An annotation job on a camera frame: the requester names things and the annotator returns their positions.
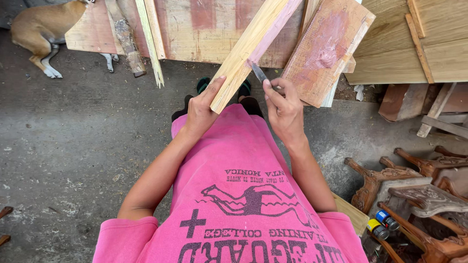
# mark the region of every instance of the plywood sheet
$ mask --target plywood sheet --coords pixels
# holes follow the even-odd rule
[[[468,1],[415,0],[435,82],[468,81]],[[406,0],[363,0],[377,18],[354,52],[356,84],[427,83],[405,20]]]
[[[155,0],[164,50],[168,59],[222,63],[264,1]],[[134,1],[119,1],[133,27],[143,56],[149,56]],[[299,35],[303,3],[297,8],[259,62],[264,67],[285,67]],[[103,1],[90,5],[66,34],[69,49],[119,53]]]

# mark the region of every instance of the paint can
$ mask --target paint can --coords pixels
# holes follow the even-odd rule
[[[367,223],[367,229],[371,231],[379,240],[385,240],[390,235],[390,231],[386,229],[377,219],[371,219]]]
[[[400,224],[383,209],[377,212],[375,218],[390,231],[395,231],[400,227]]]

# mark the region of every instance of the wooden stick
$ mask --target wooden stick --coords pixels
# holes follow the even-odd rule
[[[138,14],[140,16],[143,33],[145,33],[146,45],[148,46],[151,64],[153,65],[156,84],[159,88],[161,88],[161,84],[164,86],[164,78],[162,77],[161,65],[159,64],[156,48],[154,47],[153,34],[150,27],[150,22],[148,20],[148,14],[146,12],[145,1],[135,0],[135,3],[137,4]]]
[[[455,86],[457,85],[456,82],[454,83],[445,83],[442,89],[439,91],[439,94],[437,95],[436,100],[432,104],[431,109],[429,110],[429,113],[427,116],[437,119],[444,109],[445,104],[448,101],[448,98],[452,94],[453,90],[455,89]],[[419,131],[417,132],[417,135],[419,137],[426,138],[429,132],[431,131],[432,126],[427,125],[427,124],[421,124],[421,128],[419,128]]]
[[[408,0],[408,7],[409,7],[409,11],[411,12],[411,16],[413,17],[417,36],[419,38],[426,37],[426,34],[424,33],[423,25],[421,23],[421,18],[419,17],[419,11],[417,9],[415,0]]]
[[[426,53],[424,53],[423,46],[419,41],[419,37],[417,36],[416,27],[413,22],[413,18],[411,14],[406,14],[406,22],[408,23],[409,31],[411,32],[411,38],[413,39],[414,46],[416,47],[417,56],[419,57],[419,61],[421,62],[421,66],[423,66],[424,74],[426,75],[428,83],[434,83],[434,78],[432,77],[431,69],[429,68],[429,64],[427,63]]]
[[[266,0],[223,62],[212,81],[226,80],[216,94],[211,109],[221,113],[241,83],[249,75],[250,62],[257,63],[302,0]]]
[[[135,37],[133,36],[133,30],[125,18],[122,10],[116,0],[108,0],[107,7],[109,8],[112,20],[115,23],[116,36],[122,45],[122,49],[127,55],[127,60],[132,68],[132,73],[135,78],[146,75],[145,64],[143,64],[143,58],[138,50],[137,44],[135,43]]]

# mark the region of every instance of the brown dog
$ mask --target brown dog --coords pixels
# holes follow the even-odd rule
[[[11,25],[14,44],[30,50],[29,60],[51,78],[62,78],[49,60],[59,51],[59,44],[65,43],[65,33],[81,18],[90,3],[95,0],[74,0],[55,6],[31,7],[15,17]],[[112,60],[116,54],[101,53],[107,59],[107,69],[114,72]]]

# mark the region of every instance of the wood piece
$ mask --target wood piece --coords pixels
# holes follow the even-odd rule
[[[105,5],[99,2],[96,1],[93,9],[88,8],[85,19],[82,17],[68,31],[67,46],[74,50],[123,54],[118,41],[114,42],[115,30],[102,16],[107,13]],[[167,59],[223,63],[264,1],[202,2],[203,5],[198,5],[194,0],[154,0]],[[119,0],[119,4],[142,55],[149,57],[135,1]],[[297,44],[302,10],[300,4],[258,62],[260,66],[285,67]]]
[[[135,3],[137,4],[141,26],[143,28],[143,33],[145,34],[146,45],[148,47],[149,57],[151,58],[156,85],[161,88],[161,84],[164,86],[164,78],[162,77],[161,65],[158,60],[159,56],[157,55],[156,48],[154,47],[153,33],[148,20],[148,13],[146,12],[145,0],[135,0]]]
[[[153,37],[154,48],[158,59],[166,59],[166,52],[164,51],[164,43],[162,41],[161,27],[159,26],[158,15],[156,13],[156,5],[154,0],[145,0],[146,13],[151,28],[151,35]]]
[[[421,66],[423,67],[424,74],[426,75],[427,82],[434,83],[434,78],[432,77],[431,69],[429,68],[429,64],[427,63],[426,53],[424,52],[423,45],[421,44],[417,36],[417,31],[414,25],[413,18],[411,14],[406,14],[405,17],[406,22],[408,23],[409,31],[411,33],[411,38],[413,38],[417,56],[419,57],[419,61],[421,61]]]
[[[468,167],[468,158],[440,156],[431,161],[414,157],[401,148],[396,148],[394,153],[418,166],[420,174],[426,177],[432,177],[433,179],[437,178],[441,169]]]
[[[379,108],[387,121],[401,121],[421,115],[429,84],[390,84]]]
[[[351,200],[351,204],[364,214],[369,213],[382,181],[422,177],[410,168],[405,170],[386,168],[380,172],[371,171],[360,166],[350,157],[345,158],[344,163],[364,177],[364,186],[356,191]]]
[[[11,206],[5,206],[1,211],[0,211],[0,218],[8,215],[9,213],[13,212],[13,207]]]
[[[333,198],[335,199],[336,207],[338,212],[341,212],[351,219],[351,224],[356,232],[356,235],[361,237],[366,231],[367,222],[369,217],[361,212],[356,207],[352,206],[350,203],[344,201],[341,197],[333,193]]]
[[[468,114],[444,114],[437,119],[447,123],[464,123],[468,120]]]
[[[450,133],[453,133],[455,135],[462,136],[462,137],[468,139],[468,129],[467,128],[464,128],[464,127],[461,127],[461,126],[458,126],[458,125],[455,125],[455,124],[451,124],[451,123],[446,123],[446,122],[443,122],[441,120],[428,117],[427,115],[423,116],[423,119],[421,120],[421,122],[423,124],[428,125],[428,126],[436,127],[438,129],[441,129],[441,130],[444,130],[446,132],[450,132]]]
[[[0,246],[5,244],[6,242],[10,241],[11,236],[9,235],[3,235],[0,237]]]
[[[468,2],[415,0],[425,38],[420,39],[434,81],[468,81]],[[365,0],[377,18],[353,54],[356,69],[346,74],[351,85],[423,83],[427,79],[414,49],[408,25],[406,0]]]
[[[387,211],[400,224],[400,228],[404,227],[425,247],[422,255],[425,263],[448,263],[454,258],[468,254],[468,229],[463,228],[464,235],[437,240],[400,217],[383,202],[379,202],[379,207]]]
[[[393,259],[393,262],[395,262],[395,263],[405,263],[400,258],[400,256],[395,252],[395,250],[393,250],[392,246],[390,246],[390,244],[387,241],[379,240],[373,233],[371,233],[371,232],[368,232],[368,233],[369,233],[369,235],[371,237],[373,237],[375,240],[377,240],[383,246],[383,248],[385,248],[388,255]]]
[[[409,11],[411,12],[411,16],[413,17],[414,26],[416,28],[417,36],[419,38],[426,37],[424,33],[423,25],[421,23],[421,17],[419,16],[419,11],[416,6],[415,0],[407,0]]]
[[[108,0],[107,7],[109,8],[112,20],[114,21],[117,39],[127,56],[128,64],[132,69],[133,76],[138,78],[146,75],[145,64],[143,63],[143,58],[135,42],[133,29],[130,27],[130,24],[122,13],[122,10],[120,10],[117,0]]]
[[[441,212],[468,212],[468,204],[432,184],[392,187],[392,195],[413,201],[412,213],[417,217],[430,217]]]
[[[437,95],[436,100],[434,101],[434,104],[431,107],[431,110],[427,114],[427,116],[431,118],[436,118],[439,117],[440,113],[442,112],[442,109],[445,106],[445,103],[447,103],[448,98],[453,92],[453,89],[457,83],[445,83],[442,89],[440,90],[439,94]],[[431,126],[427,124],[422,124],[421,128],[419,128],[419,131],[417,132],[417,135],[419,137],[426,138],[429,132],[431,131]]]
[[[301,100],[320,107],[374,18],[356,1],[321,2],[282,73]]]
[[[226,76],[211,103],[214,112],[221,113],[252,70],[250,63],[258,63],[300,3],[301,0],[266,0],[263,3],[212,79],[214,81],[219,76]]]

